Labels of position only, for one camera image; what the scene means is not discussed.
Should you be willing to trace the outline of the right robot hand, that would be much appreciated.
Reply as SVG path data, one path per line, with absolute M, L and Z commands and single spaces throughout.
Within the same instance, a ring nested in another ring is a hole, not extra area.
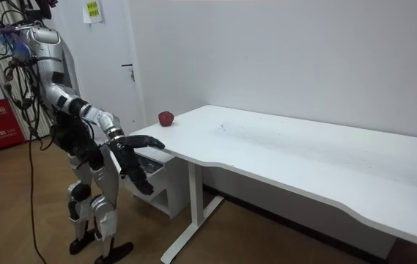
M 143 147 L 156 147 L 163 150 L 164 143 L 152 136 L 135 135 L 112 140 L 108 143 L 108 147 L 114 154 L 121 173 L 127 175 L 142 194 L 147 196 L 153 194 L 154 187 L 148 182 L 134 150 Z

